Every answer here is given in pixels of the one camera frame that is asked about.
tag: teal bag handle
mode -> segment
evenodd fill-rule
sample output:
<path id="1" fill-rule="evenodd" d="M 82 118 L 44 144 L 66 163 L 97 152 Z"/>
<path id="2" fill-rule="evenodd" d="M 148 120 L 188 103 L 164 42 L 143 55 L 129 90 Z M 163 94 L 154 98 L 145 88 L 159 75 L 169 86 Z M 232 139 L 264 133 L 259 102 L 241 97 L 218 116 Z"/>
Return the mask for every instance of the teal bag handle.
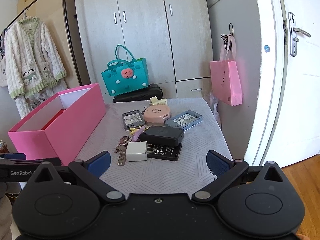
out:
<path id="1" fill-rule="evenodd" d="M 111 64 L 113 64 L 113 63 L 126 63 L 127 65 L 129 65 L 129 67 L 133 67 L 133 65 L 129 62 L 129 61 L 126 61 L 126 60 L 124 60 L 124 59 L 114 59 L 114 60 L 111 60 L 108 64 L 107 64 L 107 66 L 108 66 L 108 68 L 106 69 L 106 71 L 107 70 L 111 70 L 111 71 L 115 71 L 114 69 L 117 67 L 116 65 L 112 65 L 112 66 L 110 66 Z"/>
<path id="2" fill-rule="evenodd" d="M 117 55 L 117 49 L 118 49 L 118 47 L 122 47 L 122 48 L 124 48 L 127 52 L 129 52 L 130 56 L 132 57 L 132 61 L 137 61 L 137 60 L 134 58 L 134 56 L 133 56 L 133 54 L 131 53 L 131 51 L 128 50 L 125 46 L 123 46 L 123 45 L 121 45 L 121 44 L 118 44 L 118 45 L 116 46 L 116 59 L 118 59 L 118 55 Z"/>

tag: silver screw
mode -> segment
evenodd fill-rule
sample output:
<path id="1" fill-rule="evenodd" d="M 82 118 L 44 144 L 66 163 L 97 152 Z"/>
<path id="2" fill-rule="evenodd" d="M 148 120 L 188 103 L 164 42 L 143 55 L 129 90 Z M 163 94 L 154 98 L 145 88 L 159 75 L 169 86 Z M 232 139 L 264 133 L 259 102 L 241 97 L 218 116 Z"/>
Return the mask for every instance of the silver screw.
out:
<path id="1" fill-rule="evenodd" d="M 107 198 L 109 199 L 119 199 L 122 197 L 122 193 L 119 191 L 110 191 L 107 193 Z"/>
<path id="2" fill-rule="evenodd" d="M 207 191 L 198 191 L 195 193 L 195 197 L 198 199 L 207 199 L 211 197 L 211 194 Z"/>

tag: pink box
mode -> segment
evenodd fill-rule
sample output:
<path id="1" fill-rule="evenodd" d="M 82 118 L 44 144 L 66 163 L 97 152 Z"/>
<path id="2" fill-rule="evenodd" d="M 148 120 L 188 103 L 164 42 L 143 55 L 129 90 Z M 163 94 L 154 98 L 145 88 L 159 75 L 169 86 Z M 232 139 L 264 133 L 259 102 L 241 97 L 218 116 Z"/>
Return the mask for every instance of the pink box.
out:
<path id="1" fill-rule="evenodd" d="M 61 109 L 66 110 L 41 130 Z M 42 103 L 8 134 L 27 160 L 59 157 L 66 166 L 74 161 L 105 113 L 99 84 L 72 88 Z"/>

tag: tablecloth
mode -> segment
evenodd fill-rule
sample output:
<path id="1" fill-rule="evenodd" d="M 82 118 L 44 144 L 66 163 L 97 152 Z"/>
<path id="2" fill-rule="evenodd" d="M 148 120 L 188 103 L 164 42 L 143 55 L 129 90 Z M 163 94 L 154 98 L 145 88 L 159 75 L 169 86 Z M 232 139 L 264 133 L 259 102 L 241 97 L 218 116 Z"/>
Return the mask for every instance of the tablecloth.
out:
<path id="1" fill-rule="evenodd" d="M 203 116 L 201 123 L 185 131 L 182 149 L 178 161 L 148 158 L 147 161 L 128 162 L 118 166 L 119 154 L 114 153 L 119 139 L 129 132 L 124 130 L 122 114 L 133 110 L 144 110 L 149 101 L 111 103 L 106 105 L 106 114 L 97 125 L 77 159 L 84 161 L 102 151 L 111 154 L 111 166 L 100 177 L 101 180 L 122 192 L 168 194 L 188 193 L 191 196 L 215 179 L 206 165 L 206 154 L 215 150 L 232 160 L 227 143 L 209 108 L 202 98 L 168 99 L 171 115 L 175 116 L 187 110 Z"/>

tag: clothes rack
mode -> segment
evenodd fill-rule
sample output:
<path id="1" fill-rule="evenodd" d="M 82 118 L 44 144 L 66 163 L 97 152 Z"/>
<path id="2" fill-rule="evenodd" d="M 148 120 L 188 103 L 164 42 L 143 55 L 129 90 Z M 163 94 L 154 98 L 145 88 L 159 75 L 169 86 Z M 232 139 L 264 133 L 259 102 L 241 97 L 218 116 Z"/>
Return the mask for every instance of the clothes rack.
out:
<path id="1" fill-rule="evenodd" d="M 25 7 L 21 13 L 19 13 L 14 19 L 12 22 L 10 22 L 10 24 L 2 31 L 2 33 L 0 34 L 0 40 L 1 40 L 1 37 L 2 37 L 2 34 L 10 28 L 10 26 L 19 18 L 19 16 L 21 14 L 23 14 L 26 10 L 28 10 L 30 8 L 31 5 L 33 5 L 36 1 L 38 0 L 34 0 L 32 3 L 30 3 L 27 7 Z M 76 63 L 76 56 L 75 56 L 75 52 L 73 50 L 73 46 L 72 46 L 72 41 L 71 41 L 71 35 L 70 35 L 70 28 L 69 28 L 69 22 L 68 22 L 68 14 L 67 14 L 67 5 L 66 5 L 66 0 L 62 0 L 62 8 L 63 8 L 63 17 L 64 17 L 64 24 L 65 24 L 65 27 L 66 27 L 66 30 L 67 30 L 67 38 L 68 38 L 68 44 L 69 44 L 69 48 L 70 48 L 70 52 L 71 52 L 71 57 L 72 57 L 72 61 L 73 61 L 73 64 L 75 66 L 75 69 L 76 69 L 76 75 L 77 75 L 77 78 L 78 78 L 78 81 L 79 81 L 79 84 L 80 86 L 82 86 L 82 82 L 81 82 L 81 78 L 80 78 L 80 74 L 79 74 L 79 70 L 78 70 L 78 66 L 77 66 L 77 63 Z M 3 50 L 4 48 L 1 47 L 1 44 L 0 44 L 0 54 L 1 54 L 1 58 L 3 58 Z"/>

